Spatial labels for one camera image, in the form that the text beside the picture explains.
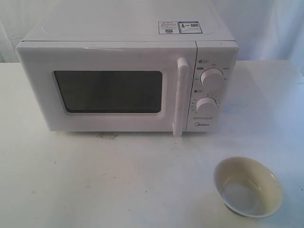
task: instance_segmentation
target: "ceramic bowl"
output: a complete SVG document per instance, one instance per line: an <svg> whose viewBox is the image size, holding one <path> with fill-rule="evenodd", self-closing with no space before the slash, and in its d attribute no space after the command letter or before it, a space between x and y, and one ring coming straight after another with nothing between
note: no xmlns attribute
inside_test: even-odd
<svg viewBox="0 0 304 228"><path fill-rule="evenodd" d="M283 201L283 191L275 175L250 158L221 161L214 171L214 185L225 205L246 217L271 216Z"/></svg>

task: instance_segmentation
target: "control panel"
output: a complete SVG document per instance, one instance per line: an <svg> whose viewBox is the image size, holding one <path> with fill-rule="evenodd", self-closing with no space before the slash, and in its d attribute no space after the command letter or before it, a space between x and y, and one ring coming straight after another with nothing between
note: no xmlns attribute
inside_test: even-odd
<svg viewBox="0 0 304 228"><path fill-rule="evenodd" d="M187 121L189 132L214 130L238 47L234 41L199 41Z"/></svg>

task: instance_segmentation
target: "label sticker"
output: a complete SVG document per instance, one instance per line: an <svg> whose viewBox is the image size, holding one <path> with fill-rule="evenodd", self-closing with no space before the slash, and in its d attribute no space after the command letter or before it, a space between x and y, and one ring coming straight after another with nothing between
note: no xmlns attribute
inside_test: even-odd
<svg viewBox="0 0 304 228"><path fill-rule="evenodd" d="M179 34L179 24L177 21L158 22L159 34Z"/></svg>
<svg viewBox="0 0 304 228"><path fill-rule="evenodd" d="M181 34L203 33L198 21L179 21Z"/></svg>

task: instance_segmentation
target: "white backdrop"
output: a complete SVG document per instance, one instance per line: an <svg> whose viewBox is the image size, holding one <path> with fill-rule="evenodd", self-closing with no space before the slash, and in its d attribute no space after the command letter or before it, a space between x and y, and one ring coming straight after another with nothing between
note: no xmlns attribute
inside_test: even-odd
<svg viewBox="0 0 304 228"><path fill-rule="evenodd" d="M0 62L60 0L0 0ZM304 0L211 0L239 45L240 60L290 59L304 75Z"/></svg>

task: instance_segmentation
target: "bowl rim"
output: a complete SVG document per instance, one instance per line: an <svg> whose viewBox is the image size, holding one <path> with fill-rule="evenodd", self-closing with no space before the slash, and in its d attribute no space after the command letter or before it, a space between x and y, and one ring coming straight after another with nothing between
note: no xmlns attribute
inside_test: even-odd
<svg viewBox="0 0 304 228"><path fill-rule="evenodd" d="M281 190L281 199L280 199L280 202L279 204L269 213L267 214L264 214L264 215L250 215L250 214L246 214L246 213L243 213L242 211L239 211L237 209L235 209L233 206L231 206L228 202L226 202L224 200L224 198L221 196L221 194L219 193L219 190L215 184L215 179L216 179L216 170L218 169L218 167L224 163L225 161L227 160L231 160L231 159L243 159L243 160L251 160L253 162L256 162L256 163L259 163L260 165L264 166L266 169L268 169L270 171L270 173L273 175L273 177L276 179L276 181L278 182L279 184L279 187L280 187L280 190ZM264 164L258 162L257 160L255 159L252 159L252 158L248 158L248 157L242 157L242 156L234 156L234 157L228 157L228 158L225 158L223 160L221 160L215 167L214 171L213 171L213 185L217 191L217 194L219 195L219 197L223 200L224 204L231 210L233 210L234 212L236 212L237 214L239 215L242 215L242 216L245 216L245 217L250 217L250 218L265 218L265 217L269 217L269 216L272 216L274 215L279 209L280 207L282 206L282 203L283 203L283 199L284 199L284 193L283 193L283 189L282 189L282 186L281 186L281 183L279 181L279 179L273 174L273 172L267 167L265 166Z"/></svg>

